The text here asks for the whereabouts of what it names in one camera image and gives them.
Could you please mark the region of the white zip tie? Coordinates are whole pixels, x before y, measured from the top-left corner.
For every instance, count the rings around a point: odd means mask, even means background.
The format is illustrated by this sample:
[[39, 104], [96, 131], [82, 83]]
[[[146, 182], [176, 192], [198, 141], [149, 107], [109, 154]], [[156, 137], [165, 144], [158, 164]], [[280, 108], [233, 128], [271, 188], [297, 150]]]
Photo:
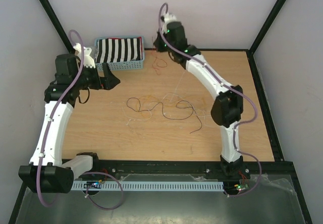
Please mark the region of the white zip tie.
[[173, 98], [174, 98], [174, 96], [176, 95], [176, 93], [177, 93], [177, 90], [178, 90], [178, 88], [179, 88], [179, 86], [180, 86], [180, 83], [181, 83], [181, 81], [182, 81], [182, 79], [183, 79], [183, 76], [185, 75], [185, 71], [182, 73], [182, 75], [181, 75], [181, 77], [180, 77], [180, 80], [179, 80], [179, 82], [177, 83], [177, 85], [176, 85], [176, 87], [175, 87], [175, 90], [173, 91], [173, 93], [171, 94], [171, 99], [170, 99], [170, 103], [172, 103], [172, 101], [173, 101]]

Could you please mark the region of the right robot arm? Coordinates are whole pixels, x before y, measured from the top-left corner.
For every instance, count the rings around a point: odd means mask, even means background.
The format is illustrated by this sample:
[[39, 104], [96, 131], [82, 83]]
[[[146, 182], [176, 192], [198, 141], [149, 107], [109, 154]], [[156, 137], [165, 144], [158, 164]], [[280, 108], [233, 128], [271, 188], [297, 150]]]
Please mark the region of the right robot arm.
[[188, 44], [184, 27], [179, 21], [164, 22], [154, 45], [157, 51], [168, 52], [174, 62], [195, 76], [214, 99], [210, 114], [221, 130], [221, 173], [226, 178], [232, 178], [243, 164], [238, 137], [238, 123], [243, 113], [241, 86], [233, 86], [224, 80], [205, 60], [201, 51]]

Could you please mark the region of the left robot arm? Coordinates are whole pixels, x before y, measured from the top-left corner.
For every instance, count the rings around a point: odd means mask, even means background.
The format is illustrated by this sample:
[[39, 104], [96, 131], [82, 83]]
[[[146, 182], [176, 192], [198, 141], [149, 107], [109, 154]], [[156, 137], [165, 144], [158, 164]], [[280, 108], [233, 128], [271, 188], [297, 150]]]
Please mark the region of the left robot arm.
[[56, 57], [55, 80], [44, 93], [45, 114], [36, 149], [18, 175], [34, 193], [68, 193], [73, 181], [83, 173], [99, 175], [101, 165], [93, 152], [79, 153], [62, 162], [62, 149], [69, 118], [81, 90], [111, 90], [120, 80], [102, 63], [103, 76], [94, 65], [80, 65], [80, 57], [62, 54]]

